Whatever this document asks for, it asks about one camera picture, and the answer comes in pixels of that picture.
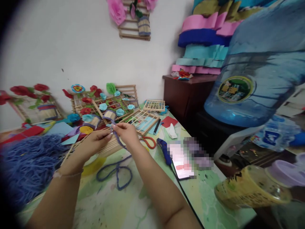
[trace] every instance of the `plastic bottle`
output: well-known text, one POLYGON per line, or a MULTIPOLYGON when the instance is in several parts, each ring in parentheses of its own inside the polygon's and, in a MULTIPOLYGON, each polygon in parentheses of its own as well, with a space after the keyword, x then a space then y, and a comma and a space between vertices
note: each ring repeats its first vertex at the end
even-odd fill
POLYGON ((207 113, 235 126, 266 123, 305 82, 305 1, 286 0, 243 21, 210 96, 207 113))
POLYGON ((265 169, 249 165, 214 190, 223 205, 240 209, 287 204, 292 186, 305 186, 305 167, 277 160, 265 169))

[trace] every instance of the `water bottle label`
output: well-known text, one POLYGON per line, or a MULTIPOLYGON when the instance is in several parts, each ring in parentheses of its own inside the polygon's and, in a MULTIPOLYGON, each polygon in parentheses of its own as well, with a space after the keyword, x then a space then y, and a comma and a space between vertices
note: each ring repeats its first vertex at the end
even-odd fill
POLYGON ((239 103, 247 99, 253 91, 253 82, 244 76, 226 79, 218 89, 218 97, 225 103, 239 103))

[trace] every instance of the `table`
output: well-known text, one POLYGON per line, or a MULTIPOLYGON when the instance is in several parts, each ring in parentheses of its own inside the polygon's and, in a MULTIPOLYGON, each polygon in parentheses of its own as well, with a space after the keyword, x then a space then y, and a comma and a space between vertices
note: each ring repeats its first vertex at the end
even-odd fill
MULTIPOLYGON (((170 112, 161 118, 166 116, 174 118, 170 112)), ((175 130, 179 140, 190 137, 179 123, 175 125, 175 130)), ((164 140, 169 142, 171 139, 164 129, 163 133, 164 140)), ((148 136, 156 140, 159 134, 160 131, 157 135, 148 134, 148 136)), ((174 174, 165 164, 160 147, 150 149, 149 153, 179 188, 174 174)), ((117 162, 129 155, 128 151, 119 150, 109 156, 104 165, 117 162)), ((131 158, 121 165, 128 165, 133 173, 131 183, 123 191, 118 191, 116 188, 115 173, 101 183, 95 179, 96 173, 81 179, 73 228, 161 228, 135 162, 131 158)), ((121 171, 119 179, 122 183, 127 182, 129 173, 121 171)), ((218 202, 214 194, 214 186, 224 179, 223 173, 214 166, 212 170, 198 171, 196 179, 180 182, 206 229, 239 228, 256 215, 253 209, 233 211, 218 202)), ((41 198, 32 201, 18 214, 24 223, 30 218, 40 200, 41 198)))

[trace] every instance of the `blue paper flower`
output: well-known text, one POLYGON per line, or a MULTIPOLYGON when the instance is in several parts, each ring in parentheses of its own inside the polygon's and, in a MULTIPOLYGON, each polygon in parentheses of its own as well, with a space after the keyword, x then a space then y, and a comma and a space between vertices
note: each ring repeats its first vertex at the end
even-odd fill
POLYGON ((91 114, 84 114, 83 115, 83 121, 85 121, 85 122, 91 122, 93 118, 94 118, 94 116, 91 115, 91 114))
POLYGON ((102 103, 99 105, 99 109, 100 110, 106 110, 107 109, 107 104, 106 103, 102 103))
POLYGON ((133 110, 135 108, 135 106, 133 104, 129 104, 127 108, 128 108, 128 110, 133 110))
POLYGON ((117 116, 119 117, 119 116, 122 116, 125 112, 123 109, 119 108, 119 109, 117 109, 116 113, 117 113, 117 116))
POLYGON ((116 91, 115 93, 114 93, 114 96, 119 96, 121 93, 119 92, 119 91, 116 91))
POLYGON ((103 92, 101 94, 99 94, 102 97, 102 100, 106 100, 107 95, 105 95, 103 92))
POLYGON ((85 88, 80 84, 74 84, 71 86, 71 88, 74 93, 82 93, 85 91, 85 88))
POLYGON ((71 122, 76 122, 80 120, 80 116, 78 114, 69 114, 67 117, 71 122))

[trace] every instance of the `scissors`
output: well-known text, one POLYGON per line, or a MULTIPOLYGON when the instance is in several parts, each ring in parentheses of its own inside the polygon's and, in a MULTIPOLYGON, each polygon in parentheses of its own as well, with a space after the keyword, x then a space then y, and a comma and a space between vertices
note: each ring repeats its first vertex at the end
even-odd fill
POLYGON ((144 141, 146 143, 146 145, 150 148, 150 149, 154 149, 156 148, 156 142, 153 138, 151 137, 140 137, 140 141, 144 141), (149 139, 153 142, 153 146, 151 146, 146 139, 149 139))

